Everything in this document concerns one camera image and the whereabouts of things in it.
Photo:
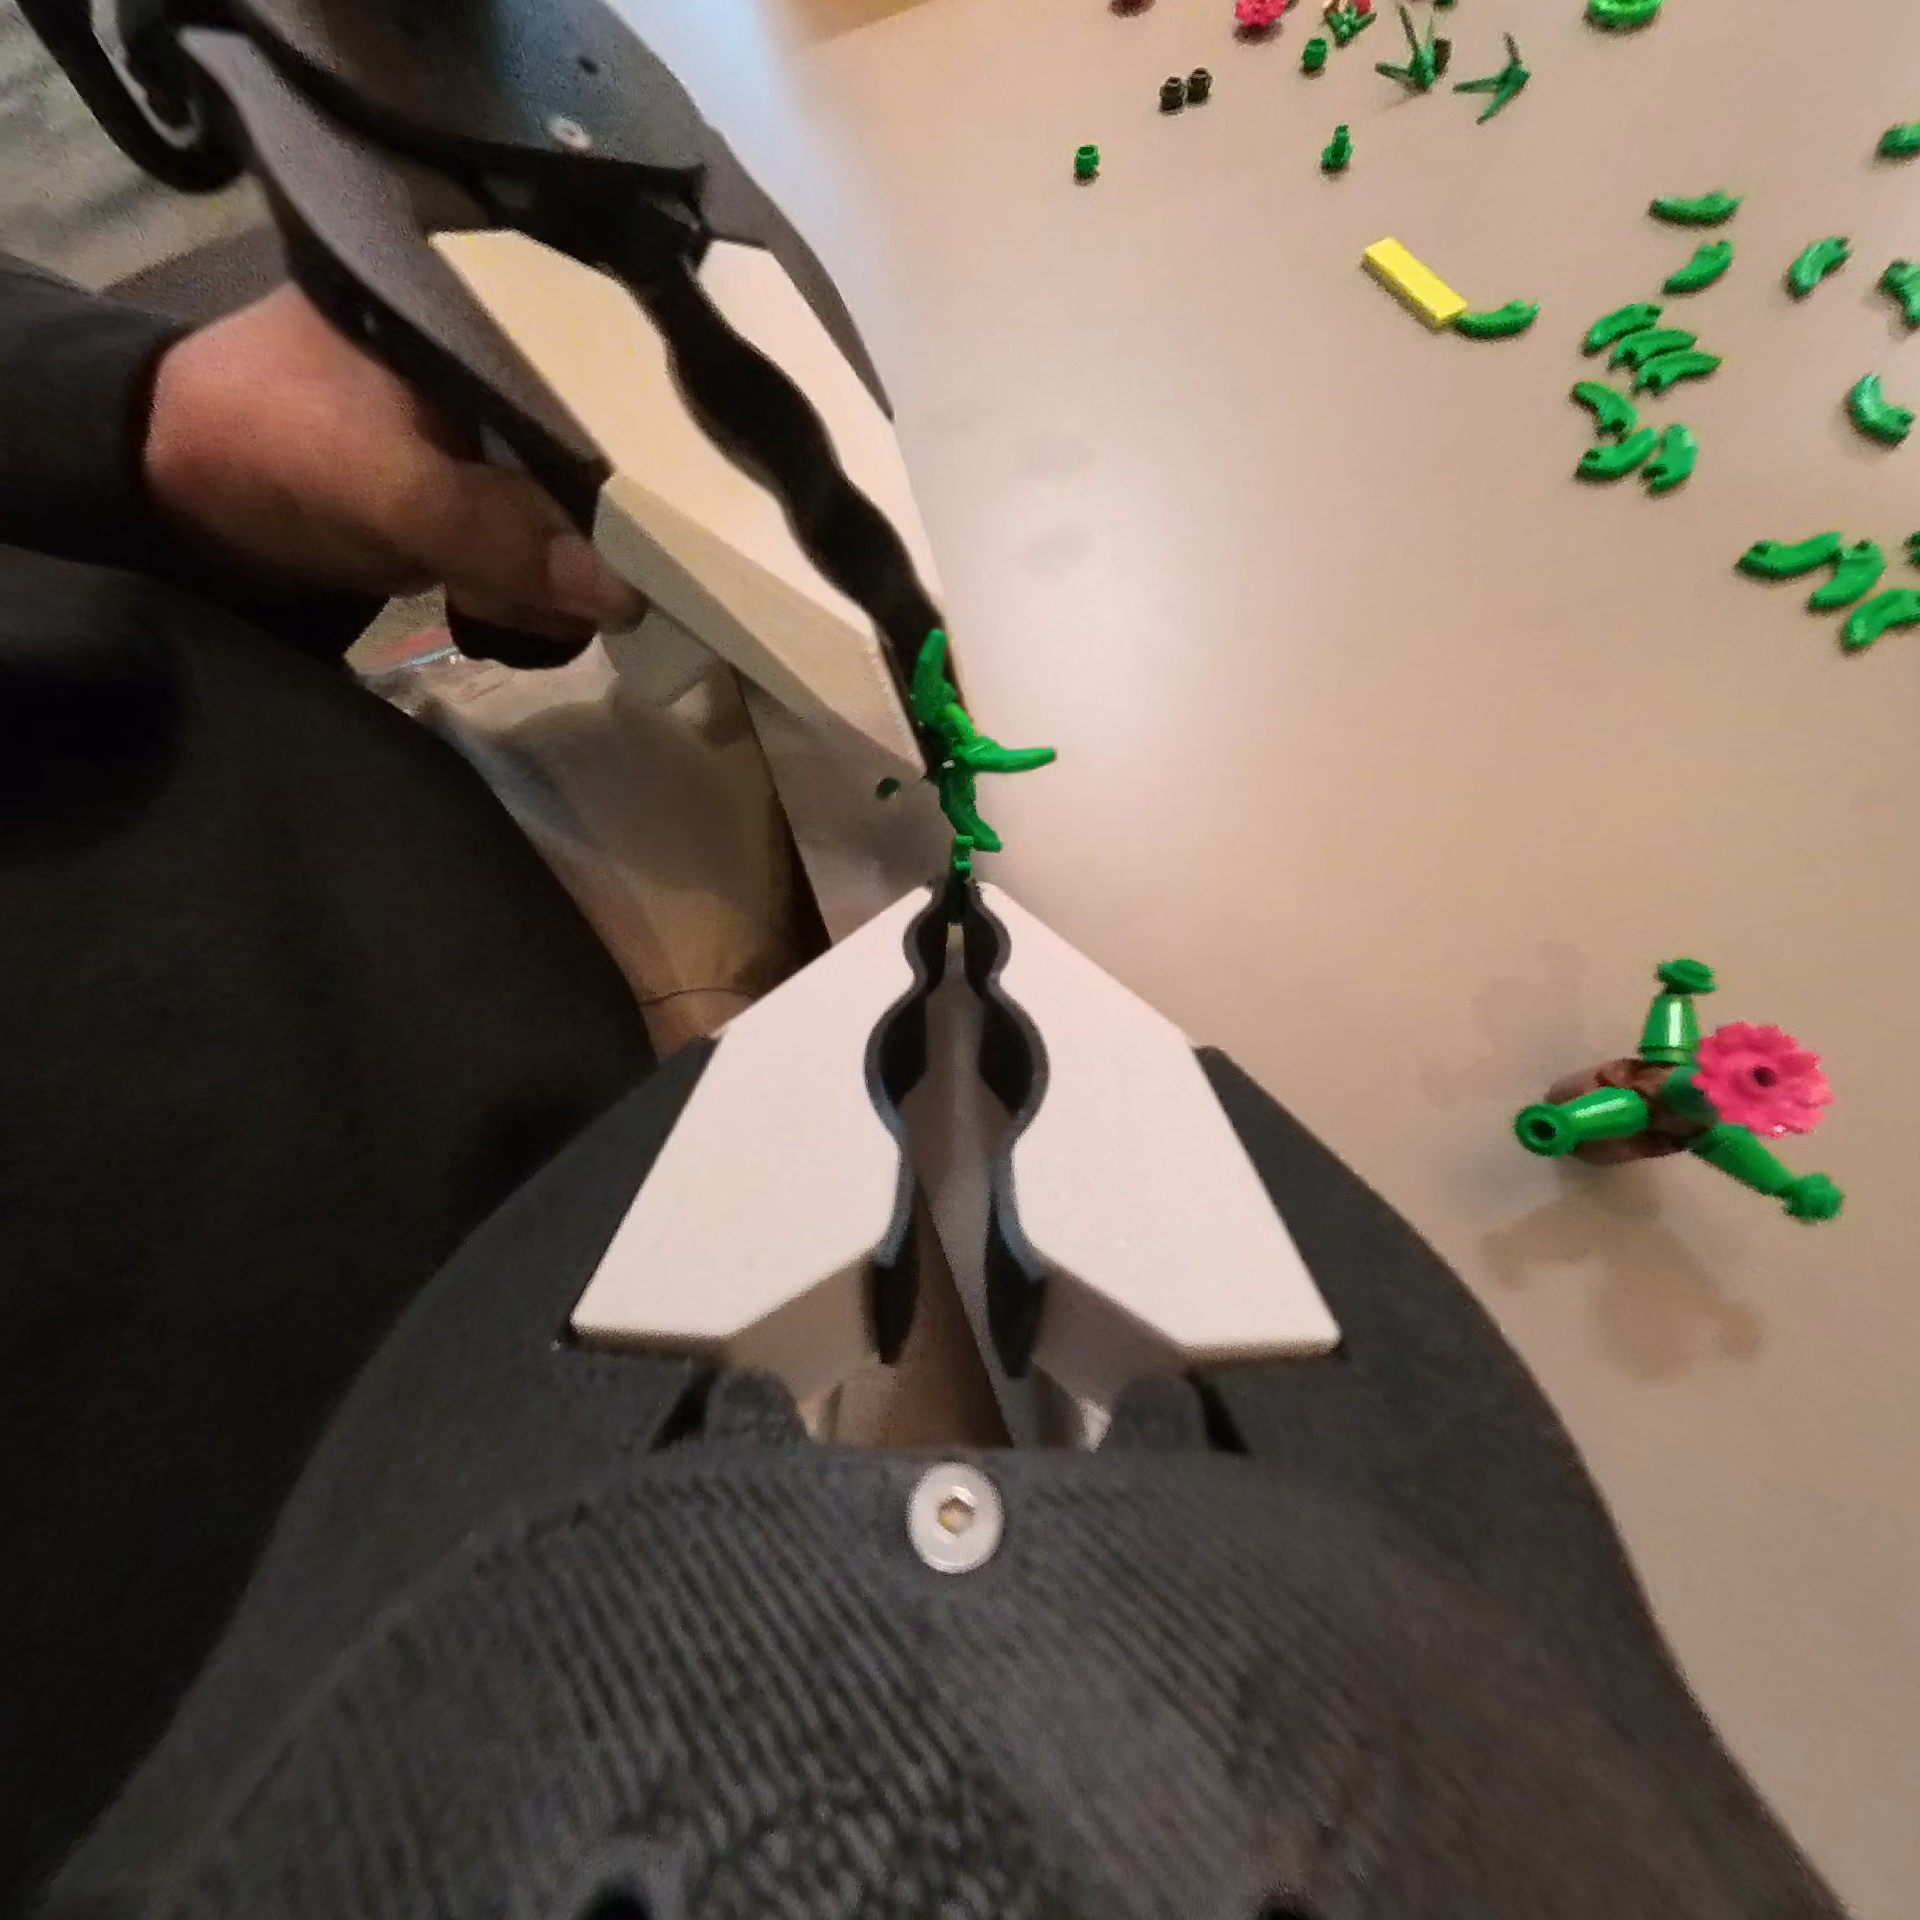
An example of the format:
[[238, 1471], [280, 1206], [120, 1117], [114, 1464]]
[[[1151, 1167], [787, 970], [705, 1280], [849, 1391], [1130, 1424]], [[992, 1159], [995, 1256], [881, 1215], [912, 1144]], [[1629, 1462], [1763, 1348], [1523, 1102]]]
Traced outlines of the green spiky plant stem piece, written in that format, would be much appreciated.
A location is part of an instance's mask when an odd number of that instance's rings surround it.
[[977, 730], [947, 672], [947, 635], [922, 638], [907, 680], [907, 711], [927, 755], [927, 780], [936, 788], [951, 830], [951, 871], [971, 876], [975, 854], [1001, 851], [995, 830], [977, 812], [981, 778], [1037, 773], [1058, 758], [1054, 747], [1008, 747]]

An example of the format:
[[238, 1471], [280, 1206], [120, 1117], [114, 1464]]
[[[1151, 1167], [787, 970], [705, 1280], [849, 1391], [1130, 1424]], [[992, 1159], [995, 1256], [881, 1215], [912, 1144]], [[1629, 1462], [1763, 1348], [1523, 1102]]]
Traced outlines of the small potted toy flower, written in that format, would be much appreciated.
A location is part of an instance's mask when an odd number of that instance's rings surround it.
[[1822, 1226], [1841, 1191], [1818, 1170], [1789, 1167], [1775, 1142], [1810, 1135], [1833, 1103], [1818, 1055], [1775, 1023], [1705, 1029], [1701, 1000], [1717, 971], [1690, 956], [1654, 966], [1654, 995], [1631, 1051], [1573, 1071], [1511, 1119], [1543, 1162], [1622, 1167], [1689, 1159], [1767, 1197], [1786, 1219]]

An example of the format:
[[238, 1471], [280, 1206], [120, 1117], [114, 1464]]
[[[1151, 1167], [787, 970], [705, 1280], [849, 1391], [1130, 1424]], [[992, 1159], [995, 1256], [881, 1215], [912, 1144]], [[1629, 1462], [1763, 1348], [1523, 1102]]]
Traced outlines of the person's beige trousers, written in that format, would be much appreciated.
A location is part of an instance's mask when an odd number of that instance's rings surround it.
[[[445, 629], [424, 596], [385, 605], [368, 634], [423, 629]], [[474, 703], [410, 717], [467, 760], [566, 886], [656, 1055], [714, 1036], [824, 949], [733, 683], [649, 703], [595, 639], [565, 664], [506, 669]]]

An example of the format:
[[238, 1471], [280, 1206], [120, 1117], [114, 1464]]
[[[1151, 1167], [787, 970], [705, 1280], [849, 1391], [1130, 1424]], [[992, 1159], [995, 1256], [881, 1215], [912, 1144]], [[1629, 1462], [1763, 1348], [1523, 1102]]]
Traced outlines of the group of green leaf pieces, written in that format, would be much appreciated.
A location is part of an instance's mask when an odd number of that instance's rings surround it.
[[[1907, 165], [1917, 156], [1914, 118], [1879, 133], [1872, 163]], [[1648, 218], [1670, 229], [1706, 234], [1662, 280], [1658, 295], [1622, 302], [1581, 330], [1577, 349], [1591, 373], [1567, 388], [1567, 399], [1591, 426], [1591, 444], [1575, 462], [1575, 479], [1591, 486], [1635, 482], [1645, 495], [1669, 495], [1690, 485], [1701, 438], [1681, 419], [1648, 419], [1645, 405], [1713, 378], [1722, 355], [1701, 343], [1689, 324], [1674, 324], [1674, 303], [1703, 298], [1736, 262], [1729, 221], [1742, 196], [1713, 189], [1693, 196], [1657, 196]], [[1782, 267], [1781, 287], [1789, 302], [1810, 299], [1854, 258], [1854, 242], [1824, 234], [1803, 244]], [[1898, 322], [1914, 338], [1914, 255], [1895, 255], [1877, 279], [1877, 293], [1891, 302]], [[1539, 303], [1512, 299], [1496, 307], [1463, 307], [1445, 322], [1471, 343], [1505, 343], [1527, 333]], [[1888, 394], [1879, 373], [1861, 375], [1841, 395], [1840, 416], [1874, 447], [1901, 447], [1914, 436], [1914, 402]], [[1874, 536], [1822, 531], [1797, 539], [1761, 536], [1734, 562], [1734, 571], [1763, 584], [1810, 582], [1808, 612], [1837, 614], [1840, 650], [1861, 653], [1890, 634], [1914, 631], [1914, 532], [1905, 534], [1907, 582], [1888, 582], [1888, 550]]]

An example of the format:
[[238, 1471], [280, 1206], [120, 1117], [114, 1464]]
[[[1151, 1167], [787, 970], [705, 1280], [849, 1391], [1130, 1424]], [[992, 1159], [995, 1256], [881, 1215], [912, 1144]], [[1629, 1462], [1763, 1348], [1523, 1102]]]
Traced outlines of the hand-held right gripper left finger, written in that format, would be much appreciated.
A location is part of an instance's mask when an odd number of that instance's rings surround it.
[[806, 1427], [894, 1362], [920, 1256], [903, 1103], [946, 892], [917, 886], [733, 1016], [568, 1314], [586, 1348], [776, 1378]]

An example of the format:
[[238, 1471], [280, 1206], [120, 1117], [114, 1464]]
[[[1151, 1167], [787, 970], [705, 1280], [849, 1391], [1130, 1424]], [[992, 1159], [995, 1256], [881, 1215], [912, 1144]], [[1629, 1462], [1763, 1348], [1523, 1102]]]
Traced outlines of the group of small flower pieces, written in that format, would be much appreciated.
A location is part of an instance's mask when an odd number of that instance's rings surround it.
[[[1287, 15], [1295, 11], [1291, 3], [1233, 3], [1232, 35], [1237, 44], [1255, 44], [1272, 39]], [[1306, 32], [1301, 48], [1301, 74], [1317, 77], [1326, 70], [1334, 48], [1351, 45], [1378, 19], [1381, 5], [1374, 3], [1326, 3], [1317, 7], [1319, 28]], [[1397, 5], [1397, 19], [1406, 36], [1406, 60], [1378, 61], [1375, 74], [1394, 83], [1406, 94], [1426, 95], [1438, 88], [1448, 74], [1454, 40], [1440, 35], [1440, 13], [1448, 5], [1427, 5], [1427, 15], [1416, 23], [1408, 5]], [[1640, 32], [1662, 11], [1662, 3], [1585, 3], [1581, 15], [1597, 32]], [[1503, 35], [1503, 60], [1495, 74], [1455, 80], [1454, 94], [1480, 95], [1482, 104], [1477, 112], [1477, 123], [1486, 125], [1503, 107], [1507, 107], [1528, 85], [1528, 66], [1512, 35]], [[1187, 74], [1165, 75], [1155, 94], [1158, 114], [1179, 114], [1211, 100], [1213, 75], [1203, 66]], [[1353, 133], [1337, 125], [1326, 144], [1319, 166], [1322, 173], [1337, 175], [1345, 171], [1353, 160]], [[1095, 141], [1083, 141], [1072, 151], [1072, 180], [1090, 184], [1099, 179], [1102, 149]]]

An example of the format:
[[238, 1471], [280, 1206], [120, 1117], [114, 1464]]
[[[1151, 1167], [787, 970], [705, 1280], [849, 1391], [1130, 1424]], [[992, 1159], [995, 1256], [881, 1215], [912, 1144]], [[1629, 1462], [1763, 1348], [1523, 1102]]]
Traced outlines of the yellow flat brick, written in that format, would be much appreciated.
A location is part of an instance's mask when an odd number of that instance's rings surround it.
[[1470, 311], [1470, 302], [1399, 237], [1374, 240], [1359, 254], [1359, 267], [1427, 330], [1451, 330]]

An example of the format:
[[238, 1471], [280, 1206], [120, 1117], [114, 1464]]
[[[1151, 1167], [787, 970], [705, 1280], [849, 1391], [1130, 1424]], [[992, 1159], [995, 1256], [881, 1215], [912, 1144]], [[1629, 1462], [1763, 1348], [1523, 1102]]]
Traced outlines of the person's left forearm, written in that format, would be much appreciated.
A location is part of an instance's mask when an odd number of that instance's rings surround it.
[[194, 584], [199, 555], [153, 502], [161, 357], [184, 330], [1, 258], [1, 544]]

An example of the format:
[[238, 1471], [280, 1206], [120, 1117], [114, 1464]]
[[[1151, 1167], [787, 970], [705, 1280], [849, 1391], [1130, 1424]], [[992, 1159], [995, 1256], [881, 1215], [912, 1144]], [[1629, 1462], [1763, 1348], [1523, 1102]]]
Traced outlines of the person's black jacket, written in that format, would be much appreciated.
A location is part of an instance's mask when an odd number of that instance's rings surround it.
[[5, 1915], [393, 1318], [656, 1055], [483, 780], [298, 639], [5, 548]]

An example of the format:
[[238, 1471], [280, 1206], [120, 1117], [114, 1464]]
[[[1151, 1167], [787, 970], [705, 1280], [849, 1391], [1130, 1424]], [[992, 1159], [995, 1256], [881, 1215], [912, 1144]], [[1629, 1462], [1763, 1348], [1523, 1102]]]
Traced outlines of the person's left hand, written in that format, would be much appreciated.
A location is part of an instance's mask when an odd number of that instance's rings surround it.
[[486, 463], [293, 286], [158, 362], [142, 444], [153, 506], [226, 559], [545, 639], [631, 626], [641, 596], [523, 472]]

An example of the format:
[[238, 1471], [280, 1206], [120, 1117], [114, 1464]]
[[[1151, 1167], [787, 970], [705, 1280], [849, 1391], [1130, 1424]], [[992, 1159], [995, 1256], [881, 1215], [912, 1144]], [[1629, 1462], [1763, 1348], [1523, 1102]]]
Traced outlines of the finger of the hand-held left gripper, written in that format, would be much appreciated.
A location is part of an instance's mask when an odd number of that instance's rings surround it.
[[513, 230], [445, 230], [431, 246], [607, 454], [591, 523], [603, 558], [809, 743], [863, 755], [870, 782], [917, 780], [879, 631], [814, 571], [773, 491], [697, 426], [634, 298]]
[[913, 664], [922, 639], [947, 622], [896, 423], [773, 252], [713, 242], [699, 283], [814, 419], [794, 452], [746, 447], [744, 472], [770, 486], [823, 582], [875, 618], [897, 668]]

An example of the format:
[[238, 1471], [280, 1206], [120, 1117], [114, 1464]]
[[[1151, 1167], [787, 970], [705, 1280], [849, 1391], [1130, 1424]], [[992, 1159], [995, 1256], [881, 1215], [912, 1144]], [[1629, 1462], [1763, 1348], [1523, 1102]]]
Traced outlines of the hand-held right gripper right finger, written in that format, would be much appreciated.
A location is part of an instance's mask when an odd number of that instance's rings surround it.
[[1128, 1384], [1319, 1360], [1338, 1327], [1186, 1034], [1001, 886], [965, 902], [975, 1071], [998, 1117], [983, 1290], [1040, 1436]]

